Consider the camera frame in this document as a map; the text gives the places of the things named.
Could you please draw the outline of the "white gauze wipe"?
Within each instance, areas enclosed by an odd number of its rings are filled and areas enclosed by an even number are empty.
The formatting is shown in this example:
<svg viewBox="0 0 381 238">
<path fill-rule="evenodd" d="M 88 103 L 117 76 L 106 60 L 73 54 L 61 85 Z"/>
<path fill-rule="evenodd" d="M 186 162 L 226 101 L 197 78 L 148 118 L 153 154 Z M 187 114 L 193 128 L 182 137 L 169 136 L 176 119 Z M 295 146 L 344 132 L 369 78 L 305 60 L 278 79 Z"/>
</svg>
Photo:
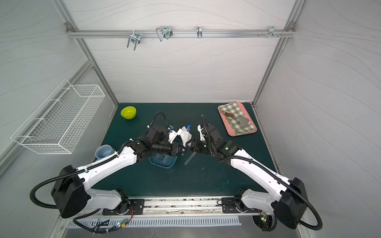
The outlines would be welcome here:
<svg viewBox="0 0 381 238">
<path fill-rule="evenodd" d="M 186 146 L 186 144 L 191 141 L 192 135 L 190 132 L 187 132 L 187 127 L 182 127 L 181 129 L 182 133 L 179 136 L 183 142 L 183 145 Z"/>
</svg>

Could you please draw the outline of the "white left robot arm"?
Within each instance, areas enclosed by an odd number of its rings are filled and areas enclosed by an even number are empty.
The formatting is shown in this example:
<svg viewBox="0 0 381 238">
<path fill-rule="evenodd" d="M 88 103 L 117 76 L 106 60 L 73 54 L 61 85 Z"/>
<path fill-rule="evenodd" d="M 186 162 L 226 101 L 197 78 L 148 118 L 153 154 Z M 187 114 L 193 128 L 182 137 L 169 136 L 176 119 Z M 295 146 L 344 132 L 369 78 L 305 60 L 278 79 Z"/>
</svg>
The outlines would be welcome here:
<svg viewBox="0 0 381 238">
<path fill-rule="evenodd" d="M 191 141 L 186 128 L 178 131 L 151 126 L 135 140 L 126 142 L 118 152 L 86 166 L 67 166 L 60 172 L 66 176 L 55 182 L 52 198 L 62 218 L 70 218 L 86 209 L 108 209 L 124 215 L 130 201 L 121 189 L 99 190 L 93 186 L 111 174 L 148 158 L 152 153 L 177 156 Z"/>
</svg>

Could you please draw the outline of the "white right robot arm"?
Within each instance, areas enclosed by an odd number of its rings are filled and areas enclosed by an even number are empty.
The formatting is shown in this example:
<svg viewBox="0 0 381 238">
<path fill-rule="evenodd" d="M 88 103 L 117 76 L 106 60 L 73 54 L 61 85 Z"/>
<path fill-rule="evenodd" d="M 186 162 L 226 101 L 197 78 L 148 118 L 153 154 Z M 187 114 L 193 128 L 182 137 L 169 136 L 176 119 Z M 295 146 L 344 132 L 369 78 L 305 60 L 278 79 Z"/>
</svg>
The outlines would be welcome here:
<svg viewBox="0 0 381 238">
<path fill-rule="evenodd" d="M 218 162 L 227 163 L 265 189 L 265 192 L 241 189 L 234 196 L 235 207 L 239 212 L 258 210 L 262 223 L 266 221 L 265 215 L 270 213 L 273 224 L 280 222 L 291 229 L 297 228 L 298 225 L 307 226 L 302 217 L 311 204 L 304 183 L 300 179 L 288 179 L 269 169 L 242 147 L 224 140 L 212 125 L 206 128 L 199 127 L 198 131 L 199 138 L 192 137 L 188 131 L 180 132 L 183 145 L 187 149 L 208 154 Z"/>
</svg>

